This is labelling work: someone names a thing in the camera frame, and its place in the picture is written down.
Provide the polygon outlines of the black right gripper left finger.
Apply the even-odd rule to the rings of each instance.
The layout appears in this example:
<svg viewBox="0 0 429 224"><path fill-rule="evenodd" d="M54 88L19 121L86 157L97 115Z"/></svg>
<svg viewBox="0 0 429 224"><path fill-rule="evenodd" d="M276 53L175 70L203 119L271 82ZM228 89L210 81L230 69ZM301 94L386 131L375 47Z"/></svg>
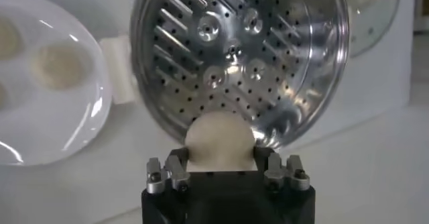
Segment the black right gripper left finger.
<svg viewBox="0 0 429 224"><path fill-rule="evenodd" d="M186 191L190 181L190 173L186 171L188 158L187 148L172 150L163 167L158 158L150 158L146 164L146 191L160 194L168 186L176 191Z"/></svg>

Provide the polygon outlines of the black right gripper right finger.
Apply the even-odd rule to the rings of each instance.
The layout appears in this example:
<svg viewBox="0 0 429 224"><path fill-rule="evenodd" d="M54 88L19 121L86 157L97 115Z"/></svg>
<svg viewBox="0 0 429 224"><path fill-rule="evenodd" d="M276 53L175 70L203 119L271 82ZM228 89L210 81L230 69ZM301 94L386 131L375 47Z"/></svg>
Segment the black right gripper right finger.
<svg viewBox="0 0 429 224"><path fill-rule="evenodd" d="M281 190L285 185L297 191L310 189L310 177L299 155L289 156L283 165L282 158L273 149L254 147L253 158L257 170L263 174L265 185L274 191Z"/></svg>

